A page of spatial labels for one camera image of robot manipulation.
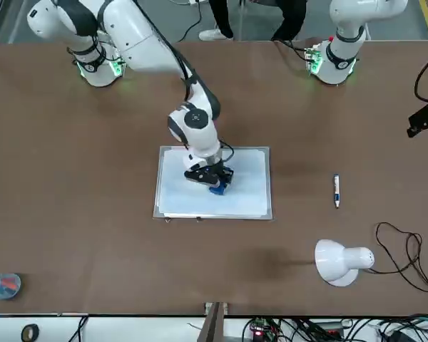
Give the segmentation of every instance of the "white lamp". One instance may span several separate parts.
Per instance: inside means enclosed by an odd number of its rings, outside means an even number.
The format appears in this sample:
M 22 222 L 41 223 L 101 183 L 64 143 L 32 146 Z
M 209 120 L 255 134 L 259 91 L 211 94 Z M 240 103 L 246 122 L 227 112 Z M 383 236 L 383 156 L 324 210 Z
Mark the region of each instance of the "white lamp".
M 332 240 L 320 240 L 315 246 L 315 264 L 327 283 L 347 286 L 357 278 L 359 269 L 372 267 L 374 254 L 368 248 L 345 248 Z

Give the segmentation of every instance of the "white marker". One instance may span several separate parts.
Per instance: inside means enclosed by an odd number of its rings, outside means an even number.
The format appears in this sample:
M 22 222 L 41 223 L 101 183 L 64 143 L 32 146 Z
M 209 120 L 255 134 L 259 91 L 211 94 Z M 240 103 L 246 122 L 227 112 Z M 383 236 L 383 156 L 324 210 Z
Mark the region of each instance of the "white marker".
M 335 175 L 335 207 L 336 209 L 340 208 L 341 195 L 340 195 L 340 176 Z

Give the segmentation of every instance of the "brown table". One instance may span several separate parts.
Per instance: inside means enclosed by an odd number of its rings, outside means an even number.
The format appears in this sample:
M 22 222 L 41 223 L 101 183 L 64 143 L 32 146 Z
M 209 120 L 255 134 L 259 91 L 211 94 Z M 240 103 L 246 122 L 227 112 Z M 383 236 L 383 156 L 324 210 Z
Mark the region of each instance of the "brown table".
M 328 238 L 392 269 L 373 236 L 388 221 L 424 236 L 428 273 L 428 131 L 406 136 L 428 42 L 365 45 L 340 87 L 308 78 L 273 43 L 180 46 L 223 104 L 220 134 L 271 151 L 275 219 L 201 223 L 152 218 L 159 146 L 175 145 L 177 77 L 129 71 L 95 89 L 63 46 L 0 46 L 0 272 L 24 280 L 0 313 L 200 314 L 205 301 L 232 314 L 428 313 L 428 294 L 397 275 L 338 289 L 312 264 Z M 404 262 L 404 237 L 383 238 Z

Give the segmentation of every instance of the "shoe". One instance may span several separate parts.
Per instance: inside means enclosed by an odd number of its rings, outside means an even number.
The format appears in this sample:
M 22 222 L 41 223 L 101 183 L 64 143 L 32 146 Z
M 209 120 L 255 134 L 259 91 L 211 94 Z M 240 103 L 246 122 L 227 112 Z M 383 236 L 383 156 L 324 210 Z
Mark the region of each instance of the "shoe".
M 198 35 L 201 41 L 231 41 L 233 38 L 224 36 L 220 29 L 201 31 Z

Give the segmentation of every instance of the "tape roll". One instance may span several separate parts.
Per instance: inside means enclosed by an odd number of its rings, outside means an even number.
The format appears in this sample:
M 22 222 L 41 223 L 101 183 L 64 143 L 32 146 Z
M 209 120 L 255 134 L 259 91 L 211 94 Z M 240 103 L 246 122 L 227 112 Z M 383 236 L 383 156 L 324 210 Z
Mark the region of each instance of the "tape roll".
M 34 342 L 40 334 L 40 328 L 36 324 L 24 326 L 21 332 L 22 342 Z

